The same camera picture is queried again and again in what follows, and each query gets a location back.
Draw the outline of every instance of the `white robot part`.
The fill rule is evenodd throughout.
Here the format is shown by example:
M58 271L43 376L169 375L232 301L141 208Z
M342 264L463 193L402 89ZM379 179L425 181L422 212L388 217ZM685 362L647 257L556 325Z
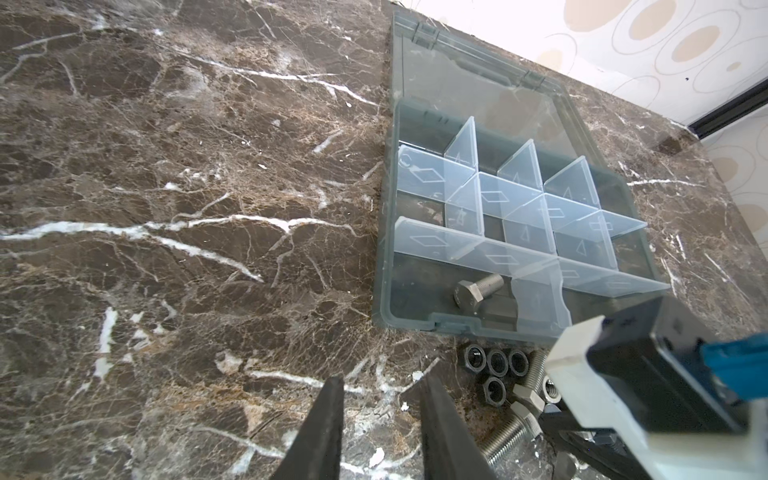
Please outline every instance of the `white robot part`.
M603 316L567 328L545 370L585 429L613 429L654 480L766 480L768 402L750 403L745 435L649 433L587 362L602 332Z

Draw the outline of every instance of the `threaded bolt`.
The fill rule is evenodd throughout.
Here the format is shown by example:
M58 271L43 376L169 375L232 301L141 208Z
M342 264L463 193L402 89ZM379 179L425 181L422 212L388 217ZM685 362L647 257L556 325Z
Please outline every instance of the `threaded bolt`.
M517 446L528 434L525 422L512 413L509 420L494 430L478 447L489 465Z
M498 273L492 273L475 282L483 298L488 298L504 286L504 278Z
M522 384L538 392L541 390L541 381L544 379L544 362L547 361L547 354L543 350L534 350L528 360L528 373L523 377Z
M525 374L522 380L523 386L528 387L534 392L539 391L541 381L544 379L544 362L546 360L547 354L543 351L534 350L531 352L531 358L528 362L528 373ZM534 432L531 425L524 419L521 419L516 413L511 412L509 419L501 427L491 432L491 435L479 445L480 452L482 452L489 465L493 465L523 439L526 437L533 438L536 435L538 435L538 432Z
M453 289L453 301L464 314L475 315L480 302L503 286L504 278L498 273L488 275L474 283L461 280Z

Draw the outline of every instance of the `black wall edge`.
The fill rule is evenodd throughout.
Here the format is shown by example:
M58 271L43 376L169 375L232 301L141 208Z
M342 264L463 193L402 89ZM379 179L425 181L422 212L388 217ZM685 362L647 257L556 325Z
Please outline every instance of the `black wall edge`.
M688 127L699 139L710 136L745 115L768 104L768 78L728 103L714 109Z

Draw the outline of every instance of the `black hex nut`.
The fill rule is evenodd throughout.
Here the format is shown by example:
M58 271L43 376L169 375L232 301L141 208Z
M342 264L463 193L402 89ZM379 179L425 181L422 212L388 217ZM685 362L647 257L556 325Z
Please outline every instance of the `black hex nut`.
M507 356L499 349L490 349L485 353L485 371L493 376L504 376L509 370Z
M518 349L512 349L507 355L509 363L509 372L518 377L524 377L528 373L528 356L525 352Z
M485 397L485 403L494 407L503 406L504 402L507 401L507 388L504 386L504 382L495 376L489 376L485 379L482 383L482 393Z
M480 373L485 369L485 351L480 345L468 344L464 347L462 356L464 357L464 367L470 372Z

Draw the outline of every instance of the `plastic organizer box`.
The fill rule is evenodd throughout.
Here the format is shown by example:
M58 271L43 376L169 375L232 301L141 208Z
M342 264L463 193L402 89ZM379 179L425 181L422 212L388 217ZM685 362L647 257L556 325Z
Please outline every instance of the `plastic organizer box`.
M551 78L396 13L372 319L553 343L669 286L629 187ZM461 280L505 285L474 316Z

